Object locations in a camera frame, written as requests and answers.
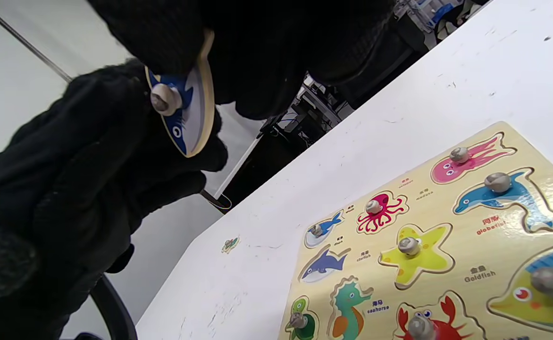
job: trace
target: shark puzzle piece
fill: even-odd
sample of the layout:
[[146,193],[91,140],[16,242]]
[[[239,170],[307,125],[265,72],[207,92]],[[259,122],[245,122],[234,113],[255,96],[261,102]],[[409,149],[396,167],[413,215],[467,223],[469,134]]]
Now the shark puzzle piece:
[[312,261],[301,274],[303,282],[317,282],[335,271],[341,271],[344,268],[346,255],[337,259],[334,255],[329,254],[329,248],[324,250],[320,256]]

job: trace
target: blue dolphin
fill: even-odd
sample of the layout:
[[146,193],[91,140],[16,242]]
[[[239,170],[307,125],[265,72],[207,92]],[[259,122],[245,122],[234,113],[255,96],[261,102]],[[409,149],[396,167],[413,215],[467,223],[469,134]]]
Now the blue dolphin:
[[487,187],[478,187],[466,193],[459,199],[455,207],[455,213],[460,214],[467,209],[481,204],[486,207],[504,207],[503,203],[519,203],[528,211],[526,218],[526,227],[528,230],[533,230],[536,224],[546,224],[553,228],[553,221],[545,216],[535,202],[535,198],[530,194],[526,187],[519,183],[516,179],[524,175],[526,172],[518,172],[511,176],[511,188],[502,194],[488,189]]
[[318,226],[320,227],[320,230],[322,230],[321,235],[325,235],[326,233],[329,232],[331,227],[342,222],[341,218],[339,218],[339,215],[341,215],[341,213],[342,213],[341,211],[339,213],[336,213],[335,216],[333,216],[333,218],[331,218],[330,221],[325,221],[318,224]]
[[325,250],[316,261],[310,263],[310,266],[302,275],[304,282],[317,282],[327,277],[334,271],[341,271],[344,268],[344,260],[347,254],[339,260],[335,256],[329,255],[329,249]]

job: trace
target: white table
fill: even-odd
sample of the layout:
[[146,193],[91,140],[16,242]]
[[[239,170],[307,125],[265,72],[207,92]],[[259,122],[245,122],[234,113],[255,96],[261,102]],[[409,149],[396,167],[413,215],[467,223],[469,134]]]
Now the white table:
[[276,339],[307,226],[499,120],[553,162],[553,0],[493,1],[197,237],[139,338]]

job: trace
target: wooden knob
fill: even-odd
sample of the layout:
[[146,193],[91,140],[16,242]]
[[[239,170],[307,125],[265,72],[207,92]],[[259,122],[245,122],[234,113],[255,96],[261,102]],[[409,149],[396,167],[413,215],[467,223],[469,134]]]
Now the wooden knob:
[[553,297],[553,267],[539,268],[530,275],[530,283],[539,292]]
[[504,172],[495,172],[494,174],[486,176],[486,179],[484,179],[484,185],[488,189],[498,194],[502,194],[503,192],[508,191],[511,187],[511,177]]
[[312,226],[312,228],[310,229],[310,232],[316,237],[319,237],[320,235],[322,235],[322,229],[318,224],[315,224],[314,226]]
[[302,329],[308,324],[308,318],[306,318],[301,313],[296,312],[294,314],[291,314],[291,318],[289,318],[289,324],[294,328]]
[[469,160],[469,150],[464,147],[455,148],[451,151],[451,161],[456,163],[465,163]]
[[413,340],[433,340],[434,323],[425,316],[414,316],[409,322],[409,334]]
[[365,206],[365,210],[368,213],[380,213],[382,210],[384,210],[384,207],[379,205],[379,202],[376,200],[370,200],[367,202],[367,206]]
[[419,240],[413,237],[405,237],[398,243],[398,249],[408,256],[415,256],[421,250]]
[[168,117],[182,107],[182,97],[176,88],[159,83],[151,90],[151,104],[160,115]]

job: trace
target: metal rod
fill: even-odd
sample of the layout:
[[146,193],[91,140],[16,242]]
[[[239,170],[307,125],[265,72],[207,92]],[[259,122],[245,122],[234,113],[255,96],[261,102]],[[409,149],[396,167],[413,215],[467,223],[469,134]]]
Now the metal rod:
[[29,51],[31,51],[39,60],[41,60],[44,64],[48,65],[54,71],[59,77],[63,78],[65,82],[71,82],[73,79],[71,76],[67,74],[61,67],[59,67],[57,64],[54,64],[52,60],[50,60],[48,57],[46,57],[40,50],[38,50],[35,46],[33,46],[25,37],[20,35],[14,28],[12,28],[11,25],[9,25],[4,19],[0,17],[0,26],[2,26],[7,32],[9,32],[14,39],[17,39],[23,46],[25,46]]

